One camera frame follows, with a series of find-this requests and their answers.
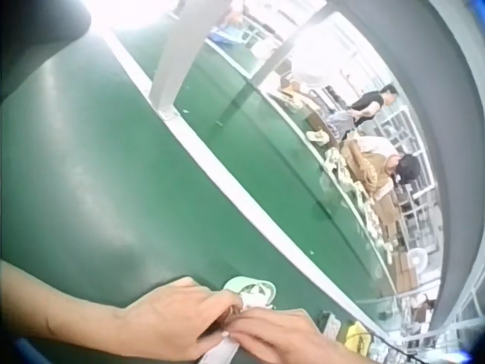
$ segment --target worker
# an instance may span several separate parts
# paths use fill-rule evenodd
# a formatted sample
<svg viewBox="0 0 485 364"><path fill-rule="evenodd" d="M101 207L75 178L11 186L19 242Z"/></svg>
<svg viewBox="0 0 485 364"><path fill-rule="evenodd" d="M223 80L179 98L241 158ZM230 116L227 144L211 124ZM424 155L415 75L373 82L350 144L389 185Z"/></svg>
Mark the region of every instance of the worker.
<svg viewBox="0 0 485 364"><path fill-rule="evenodd" d="M344 140L350 130L372 120L382 107L392 105L397 97L398 92L392 84L386 85L380 91L365 93L348 110L331 115L327 119L327 125L335 139Z"/></svg>
<svg viewBox="0 0 485 364"><path fill-rule="evenodd" d="M178 362L203 356L222 341L225 330L272 364L320 364L322 358L327 364L370 363L326 339L301 310L249 309L228 317L242 308L239 295L213 292L192 278L156 288L120 309L68 296L5 261L0 264L2 325L24 337ZM204 335L215 322L223 327Z"/></svg>
<svg viewBox="0 0 485 364"><path fill-rule="evenodd" d="M382 199L394 187L411 183L421 173L418 158L399 153L381 136L359 136L346 140L341 150L353 177L362 182L369 196Z"/></svg>

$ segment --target hand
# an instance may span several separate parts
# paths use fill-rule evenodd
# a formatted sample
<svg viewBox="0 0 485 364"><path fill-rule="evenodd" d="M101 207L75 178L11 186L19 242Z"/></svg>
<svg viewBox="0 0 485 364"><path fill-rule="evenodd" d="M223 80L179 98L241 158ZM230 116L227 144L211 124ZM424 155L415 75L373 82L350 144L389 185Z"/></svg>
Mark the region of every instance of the hand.
<svg viewBox="0 0 485 364"><path fill-rule="evenodd" d="M364 184L373 184L375 182L375 172L373 168L361 169L361 175Z"/></svg>
<svg viewBox="0 0 485 364"><path fill-rule="evenodd" d="M211 292L192 278L182 278L153 290L122 311L119 347L114 351L146 359L198 359L222 340L220 332L201 335L232 308L242 306L235 293Z"/></svg>
<svg viewBox="0 0 485 364"><path fill-rule="evenodd" d="M324 337L303 310L249 309L226 329L239 344L270 364L369 364L371 361Z"/></svg>

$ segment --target white support pillar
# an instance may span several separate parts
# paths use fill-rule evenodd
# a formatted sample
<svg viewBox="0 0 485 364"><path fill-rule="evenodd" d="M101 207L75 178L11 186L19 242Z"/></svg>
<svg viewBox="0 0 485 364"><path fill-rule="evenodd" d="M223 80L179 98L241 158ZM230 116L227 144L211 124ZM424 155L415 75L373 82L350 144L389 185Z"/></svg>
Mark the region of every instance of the white support pillar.
<svg viewBox="0 0 485 364"><path fill-rule="evenodd" d="M308 21L303 24L271 55L271 57L256 71L251 77L251 83L256 87L260 86L266 77L278 67L293 49L298 36L309 27L319 24L335 12L332 4L326 4L322 9L313 14Z"/></svg>
<svg viewBox="0 0 485 364"><path fill-rule="evenodd" d="M157 110L172 106L183 80L212 27L224 16L232 0L186 2L161 53L149 98Z"/></svg>

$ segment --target forearm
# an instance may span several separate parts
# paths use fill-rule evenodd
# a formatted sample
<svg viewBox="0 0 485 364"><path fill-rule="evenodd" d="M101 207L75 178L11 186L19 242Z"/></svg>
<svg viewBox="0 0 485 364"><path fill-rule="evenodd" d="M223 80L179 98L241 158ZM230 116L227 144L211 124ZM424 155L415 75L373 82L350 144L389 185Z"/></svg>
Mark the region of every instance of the forearm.
<svg viewBox="0 0 485 364"><path fill-rule="evenodd" d="M358 144L355 140L349 141L349 151L354 158L355 163L357 163L357 165L361 167L364 163L364 156L362 155L361 150L359 149Z"/></svg>
<svg viewBox="0 0 485 364"><path fill-rule="evenodd" d="M118 309L70 297L2 264L4 323L25 337L43 337L115 353Z"/></svg>

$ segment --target black t-shirt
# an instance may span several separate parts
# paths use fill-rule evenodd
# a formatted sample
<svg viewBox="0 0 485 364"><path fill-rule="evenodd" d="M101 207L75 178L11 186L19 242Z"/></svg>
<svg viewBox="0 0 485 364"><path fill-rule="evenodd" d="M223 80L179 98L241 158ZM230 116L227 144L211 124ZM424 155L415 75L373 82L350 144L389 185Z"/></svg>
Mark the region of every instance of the black t-shirt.
<svg viewBox="0 0 485 364"><path fill-rule="evenodd" d="M384 106L384 99L380 95L379 91L371 91L369 93L365 93L361 96L359 100L351 104L350 108L356 111L361 111L367 108L372 102L377 102L381 108ZM358 127L364 121L371 120L373 118L374 116L363 116L355 121L355 126Z"/></svg>

